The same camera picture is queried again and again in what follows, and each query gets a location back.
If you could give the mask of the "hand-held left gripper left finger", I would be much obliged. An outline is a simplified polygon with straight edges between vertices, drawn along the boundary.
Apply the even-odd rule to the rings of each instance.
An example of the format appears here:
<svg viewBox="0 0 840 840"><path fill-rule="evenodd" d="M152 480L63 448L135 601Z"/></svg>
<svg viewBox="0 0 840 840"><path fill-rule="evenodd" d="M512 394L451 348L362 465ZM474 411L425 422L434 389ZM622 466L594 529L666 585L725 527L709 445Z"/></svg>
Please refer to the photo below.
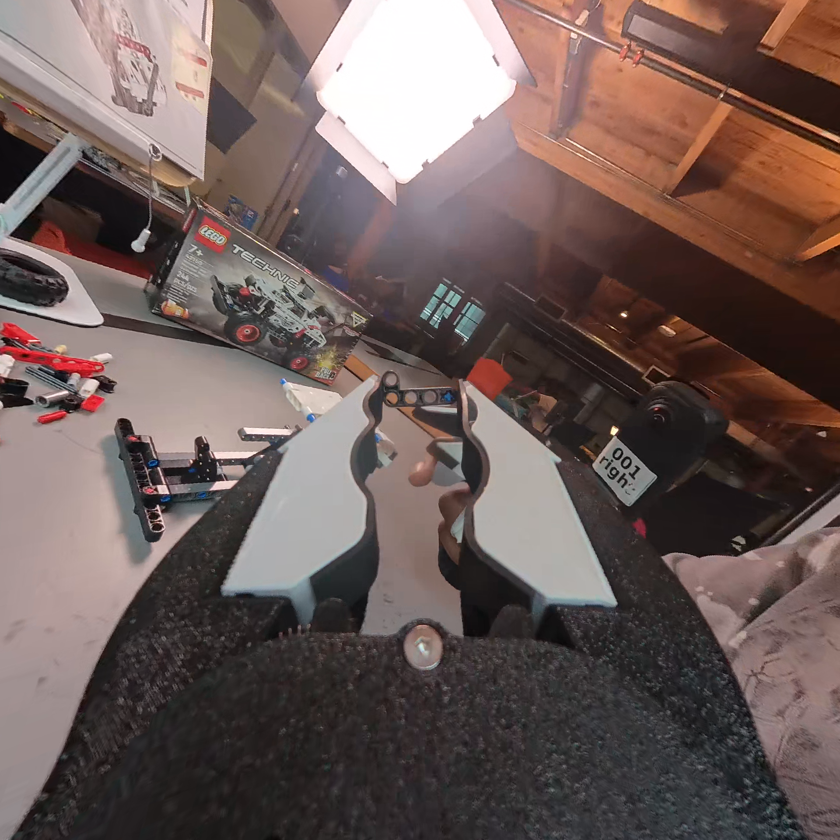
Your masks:
<svg viewBox="0 0 840 840"><path fill-rule="evenodd" d="M299 624L335 599L356 624L379 570L375 502L382 379L369 376L280 446L280 461L220 586L224 597L285 599Z"/></svg>

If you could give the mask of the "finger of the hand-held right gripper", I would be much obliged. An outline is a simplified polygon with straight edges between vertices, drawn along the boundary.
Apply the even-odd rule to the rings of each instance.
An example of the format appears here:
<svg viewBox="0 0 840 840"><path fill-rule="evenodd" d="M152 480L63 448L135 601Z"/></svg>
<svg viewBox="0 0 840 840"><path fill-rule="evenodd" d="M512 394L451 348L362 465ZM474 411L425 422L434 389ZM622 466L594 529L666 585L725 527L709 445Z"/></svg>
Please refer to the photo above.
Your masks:
<svg viewBox="0 0 840 840"><path fill-rule="evenodd" d="M426 446L423 466L434 471L441 464L452 471L462 471L463 446L461 437L434 437Z"/></svg>

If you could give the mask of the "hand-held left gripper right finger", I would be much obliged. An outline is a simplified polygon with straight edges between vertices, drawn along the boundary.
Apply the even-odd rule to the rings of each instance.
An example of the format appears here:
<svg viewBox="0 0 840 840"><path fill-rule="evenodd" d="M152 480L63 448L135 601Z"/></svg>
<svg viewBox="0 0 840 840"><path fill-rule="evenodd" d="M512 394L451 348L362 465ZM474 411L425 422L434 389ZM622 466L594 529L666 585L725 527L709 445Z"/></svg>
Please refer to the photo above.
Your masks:
<svg viewBox="0 0 840 840"><path fill-rule="evenodd" d="M471 493L462 595L490 613L519 602L536 624L552 607L616 609L560 458L471 383L460 382L459 399Z"/></svg>

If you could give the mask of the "black angled beam brick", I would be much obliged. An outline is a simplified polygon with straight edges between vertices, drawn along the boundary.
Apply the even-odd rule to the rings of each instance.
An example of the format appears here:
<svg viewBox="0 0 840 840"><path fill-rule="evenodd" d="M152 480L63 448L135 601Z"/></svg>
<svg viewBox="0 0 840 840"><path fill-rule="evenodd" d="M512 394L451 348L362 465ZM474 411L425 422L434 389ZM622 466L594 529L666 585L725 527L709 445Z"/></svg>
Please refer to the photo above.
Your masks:
<svg viewBox="0 0 840 840"><path fill-rule="evenodd" d="M453 405L440 405L439 394L444 390L455 392L457 399ZM458 392L451 385L425 386L425 387L402 387L398 373L387 371L381 377L381 392L383 403L396 408L416 407L454 407L458 400Z"/></svg>

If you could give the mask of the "white toy truck model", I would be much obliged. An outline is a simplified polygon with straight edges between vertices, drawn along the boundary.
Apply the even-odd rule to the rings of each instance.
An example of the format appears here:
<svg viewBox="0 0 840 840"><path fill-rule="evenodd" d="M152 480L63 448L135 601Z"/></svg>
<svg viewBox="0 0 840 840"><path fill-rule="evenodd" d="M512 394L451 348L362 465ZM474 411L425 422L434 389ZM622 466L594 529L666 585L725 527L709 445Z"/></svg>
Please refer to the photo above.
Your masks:
<svg viewBox="0 0 840 840"><path fill-rule="evenodd" d="M145 540L149 543L161 540L164 514L174 504L221 497L254 464L279 451L301 430L299 425L241 427L240 441L257 444L256 451L214 450L205 437L199 436L190 451L161 453L151 436L138 434L129 419L118 419L114 436L131 489L133 512L140 521Z"/></svg>

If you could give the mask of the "building instruction booklet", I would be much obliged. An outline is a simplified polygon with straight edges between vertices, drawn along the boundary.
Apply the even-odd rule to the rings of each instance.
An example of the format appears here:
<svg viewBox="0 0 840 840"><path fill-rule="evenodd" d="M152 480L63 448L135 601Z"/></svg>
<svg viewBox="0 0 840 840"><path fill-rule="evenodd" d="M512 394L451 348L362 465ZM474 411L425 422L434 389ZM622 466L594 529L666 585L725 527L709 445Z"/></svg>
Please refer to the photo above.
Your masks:
<svg viewBox="0 0 840 840"><path fill-rule="evenodd" d="M205 176L212 2L2 1L2 93L165 184Z"/></svg>

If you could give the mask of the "grey desk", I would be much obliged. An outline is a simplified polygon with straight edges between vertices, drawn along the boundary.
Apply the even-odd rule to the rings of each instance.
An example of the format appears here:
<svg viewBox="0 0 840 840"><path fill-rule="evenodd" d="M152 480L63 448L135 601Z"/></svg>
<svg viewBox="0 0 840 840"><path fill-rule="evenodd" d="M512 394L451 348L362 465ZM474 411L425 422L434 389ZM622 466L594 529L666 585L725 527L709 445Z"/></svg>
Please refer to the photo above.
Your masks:
<svg viewBox="0 0 840 840"><path fill-rule="evenodd" d="M99 655L135 593L205 502L175 506L147 543L113 427L127 417L160 451L202 435L243 448L241 427L301 421L275 365L152 316L143 282L68 259L106 321L79 328L2 311L53 348L109 352L115 393L92 414L43 425L36 406L2 411L2 838L11 837L56 763Z"/></svg>

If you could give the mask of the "person's right hand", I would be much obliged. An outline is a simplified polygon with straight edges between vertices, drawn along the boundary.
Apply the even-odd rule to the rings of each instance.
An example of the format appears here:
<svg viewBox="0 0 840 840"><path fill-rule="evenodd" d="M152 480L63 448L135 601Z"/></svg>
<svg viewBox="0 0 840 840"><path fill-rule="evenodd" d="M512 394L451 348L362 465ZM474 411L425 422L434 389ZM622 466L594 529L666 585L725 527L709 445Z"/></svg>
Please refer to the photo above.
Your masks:
<svg viewBox="0 0 840 840"><path fill-rule="evenodd" d="M437 457L427 452L423 460L416 462L409 472L409 484L415 488L432 484L437 467ZM438 542L447 557L447 562L444 564L447 571L456 570L459 567L463 516L471 498L470 488L462 480L454 483L438 499L438 510L441 516L437 528Z"/></svg>

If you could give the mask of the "orange red plastic crate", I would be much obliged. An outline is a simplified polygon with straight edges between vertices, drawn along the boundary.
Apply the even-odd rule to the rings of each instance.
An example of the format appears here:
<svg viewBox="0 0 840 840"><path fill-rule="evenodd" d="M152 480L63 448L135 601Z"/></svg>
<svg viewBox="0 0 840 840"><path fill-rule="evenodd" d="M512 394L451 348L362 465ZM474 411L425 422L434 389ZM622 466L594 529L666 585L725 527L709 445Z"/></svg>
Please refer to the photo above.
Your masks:
<svg viewBox="0 0 840 840"><path fill-rule="evenodd" d="M474 363L465 381L470 383L488 400L495 402L498 396L512 383L512 376L507 373L500 362L481 357Z"/></svg>

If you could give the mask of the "black toy set box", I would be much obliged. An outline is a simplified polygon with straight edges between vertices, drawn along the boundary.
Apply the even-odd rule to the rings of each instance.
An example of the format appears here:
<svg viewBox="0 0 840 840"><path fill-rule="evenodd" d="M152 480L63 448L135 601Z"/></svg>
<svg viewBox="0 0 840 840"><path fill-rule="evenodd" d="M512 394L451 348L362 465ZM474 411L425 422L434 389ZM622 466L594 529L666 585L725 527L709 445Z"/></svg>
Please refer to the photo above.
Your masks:
<svg viewBox="0 0 840 840"><path fill-rule="evenodd" d="M145 285L153 314L332 385L371 315L343 291L193 200Z"/></svg>

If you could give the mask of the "pile of red white bricks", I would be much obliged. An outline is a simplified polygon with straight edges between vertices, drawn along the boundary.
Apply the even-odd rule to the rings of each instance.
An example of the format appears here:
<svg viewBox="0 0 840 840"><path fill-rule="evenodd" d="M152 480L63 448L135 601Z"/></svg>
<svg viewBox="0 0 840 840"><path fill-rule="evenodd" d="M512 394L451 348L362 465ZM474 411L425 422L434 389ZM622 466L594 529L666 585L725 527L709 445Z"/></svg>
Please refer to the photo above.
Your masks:
<svg viewBox="0 0 840 840"><path fill-rule="evenodd" d="M118 383L106 372L110 353L87 358L51 349L13 322L1 327L1 411L38 409L36 423L56 424L75 413L93 414Z"/></svg>

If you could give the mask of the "white lamp base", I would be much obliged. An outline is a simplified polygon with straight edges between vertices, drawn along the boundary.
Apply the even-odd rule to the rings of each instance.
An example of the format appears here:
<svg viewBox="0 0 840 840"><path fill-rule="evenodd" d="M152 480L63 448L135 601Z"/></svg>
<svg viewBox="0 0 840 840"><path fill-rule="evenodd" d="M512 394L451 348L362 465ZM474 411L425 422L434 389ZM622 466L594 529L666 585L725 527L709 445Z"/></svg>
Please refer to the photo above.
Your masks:
<svg viewBox="0 0 840 840"><path fill-rule="evenodd" d="M69 256L57 254L49 249L37 248L14 237L2 241L2 250L16 256L23 256L57 270L67 281L69 292L63 302L54 307L40 307L1 296L2 309L11 312L31 314L42 319L56 321L82 328L96 328L103 324L103 316L82 285L77 273L70 266Z"/></svg>

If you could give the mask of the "black rubber tyre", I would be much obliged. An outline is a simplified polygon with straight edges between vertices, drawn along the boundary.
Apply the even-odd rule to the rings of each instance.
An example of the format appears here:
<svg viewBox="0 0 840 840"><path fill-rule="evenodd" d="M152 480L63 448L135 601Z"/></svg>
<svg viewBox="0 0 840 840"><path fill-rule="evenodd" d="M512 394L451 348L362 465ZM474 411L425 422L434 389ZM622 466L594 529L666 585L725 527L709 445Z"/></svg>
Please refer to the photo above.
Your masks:
<svg viewBox="0 0 840 840"><path fill-rule="evenodd" d="M70 293L67 280L55 269L18 254L1 256L1 295L42 308L53 308Z"/></svg>

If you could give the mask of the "bright studio light panel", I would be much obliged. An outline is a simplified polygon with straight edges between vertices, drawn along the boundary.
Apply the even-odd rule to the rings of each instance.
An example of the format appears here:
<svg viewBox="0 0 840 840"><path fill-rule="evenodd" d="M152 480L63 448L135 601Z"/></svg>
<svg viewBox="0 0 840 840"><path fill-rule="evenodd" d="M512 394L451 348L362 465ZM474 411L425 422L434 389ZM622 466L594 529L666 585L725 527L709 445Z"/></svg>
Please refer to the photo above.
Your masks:
<svg viewBox="0 0 840 840"><path fill-rule="evenodd" d="M311 64L315 130L404 214L513 154L505 110L536 82L491 1L352 1Z"/></svg>

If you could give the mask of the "white lamp pull switch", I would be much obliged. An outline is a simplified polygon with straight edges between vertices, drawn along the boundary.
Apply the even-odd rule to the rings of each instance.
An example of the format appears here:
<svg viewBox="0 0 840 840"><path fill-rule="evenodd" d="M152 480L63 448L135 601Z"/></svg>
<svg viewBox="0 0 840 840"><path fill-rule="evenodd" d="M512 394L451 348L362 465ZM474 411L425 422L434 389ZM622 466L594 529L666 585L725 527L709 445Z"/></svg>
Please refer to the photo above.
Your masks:
<svg viewBox="0 0 840 840"><path fill-rule="evenodd" d="M160 196L160 188L158 182L154 178L153 164L160 162L162 159L161 148L156 143L150 143L148 149L148 217L142 230L137 238L132 242L131 249L134 253L140 255L145 252L147 244L151 238L152 225L154 219L154 201Z"/></svg>

